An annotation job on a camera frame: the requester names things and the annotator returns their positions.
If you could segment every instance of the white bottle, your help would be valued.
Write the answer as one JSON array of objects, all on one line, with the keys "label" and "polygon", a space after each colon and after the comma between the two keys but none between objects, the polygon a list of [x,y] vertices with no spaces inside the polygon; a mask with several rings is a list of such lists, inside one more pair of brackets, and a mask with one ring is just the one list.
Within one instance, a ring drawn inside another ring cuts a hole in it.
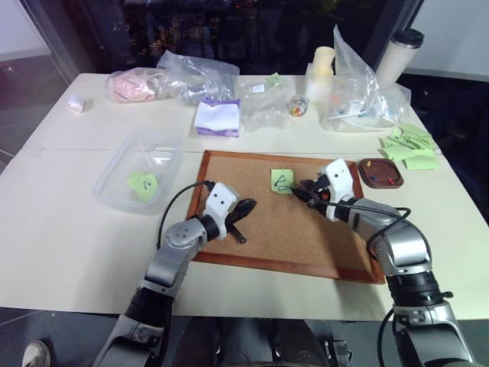
[{"label": "white bottle", "polygon": [[331,63],[335,50],[330,47],[318,47],[313,63],[307,66],[306,97],[311,103],[328,103],[332,91],[333,69]]},{"label": "white bottle", "polygon": [[393,34],[375,73],[380,88],[395,84],[423,44],[423,38],[423,33],[410,28]]}]

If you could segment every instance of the person's foot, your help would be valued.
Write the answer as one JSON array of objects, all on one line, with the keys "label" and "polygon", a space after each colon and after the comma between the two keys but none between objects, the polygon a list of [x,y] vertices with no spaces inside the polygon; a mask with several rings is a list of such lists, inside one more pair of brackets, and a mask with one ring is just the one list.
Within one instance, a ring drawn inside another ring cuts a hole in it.
[{"label": "person's foot", "polygon": [[28,345],[24,351],[22,367],[50,367],[51,354],[47,345],[36,340]]}]

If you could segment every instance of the white table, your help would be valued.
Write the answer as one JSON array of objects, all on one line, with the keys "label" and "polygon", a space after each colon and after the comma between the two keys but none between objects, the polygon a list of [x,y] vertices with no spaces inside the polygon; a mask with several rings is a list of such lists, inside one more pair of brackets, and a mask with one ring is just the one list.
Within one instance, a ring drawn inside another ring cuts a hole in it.
[{"label": "white table", "polygon": [[[103,206],[92,186],[138,127],[184,138],[170,196],[195,181],[207,148],[359,160],[380,157],[377,138],[386,135],[326,132],[311,110],[282,131],[202,137],[191,129],[193,108],[177,101],[117,105],[105,99],[104,80],[80,75],[0,175],[0,306],[125,310],[154,254],[160,218]],[[86,113],[66,111],[71,93],[93,98]],[[414,114],[410,122],[422,126]],[[432,246],[441,289],[455,294],[456,316],[488,318],[489,231],[446,159],[440,153],[438,159],[435,171],[398,164],[405,180],[400,189],[372,190],[362,183],[364,195],[409,206],[410,220]],[[168,225],[185,217],[189,199],[190,192],[176,201]],[[379,320],[391,304],[387,286],[193,262],[173,309],[205,316]]]}]

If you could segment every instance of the plastic bag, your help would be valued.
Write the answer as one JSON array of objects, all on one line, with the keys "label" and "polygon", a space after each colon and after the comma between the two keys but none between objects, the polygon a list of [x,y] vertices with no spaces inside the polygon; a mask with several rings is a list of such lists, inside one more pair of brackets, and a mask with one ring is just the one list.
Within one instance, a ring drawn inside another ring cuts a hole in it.
[{"label": "plastic bag", "polygon": [[245,132],[259,128],[283,128],[287,126],[285,101],[288,83],[275,73],[259,83],[243,83],[238,86],[241,99],[241,120]]},{"label": "plastic bag", "polygon": [[374,71],[343,40],[338,26],[335,68],[329,110],[322,127],[341,132],[388,130],[400,124],[409,111],[409,90],[397,86],[380,89]]},{"label": "plastic bag", "polygon": [[179,97],[185,103],[196,105],[203,98],[211,102],[236,99],[239,68],[230,63],[182,56],[166,50],[157,68],[181,83]]},{"label": "plastic bag", "polygon": [[178,96],[183,84],[165,70],[136,67],[112,73],[105,81],[105,90],[116,102],[148,102]]}]

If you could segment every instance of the clear plastic box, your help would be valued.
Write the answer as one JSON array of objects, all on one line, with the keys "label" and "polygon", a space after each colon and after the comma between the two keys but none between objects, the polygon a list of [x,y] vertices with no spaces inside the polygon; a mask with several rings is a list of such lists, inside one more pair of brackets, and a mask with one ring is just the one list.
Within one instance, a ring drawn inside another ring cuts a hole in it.
[{"label": "clear plastic box", "polygon": [[[181,161],[180,139],[140,130],[126,138],[93,187],[102,203],[117,209],[156,212],[162,209]],[[142,200],[129,187],[134,173],[153,174],[157,189],[149,200]]]}]

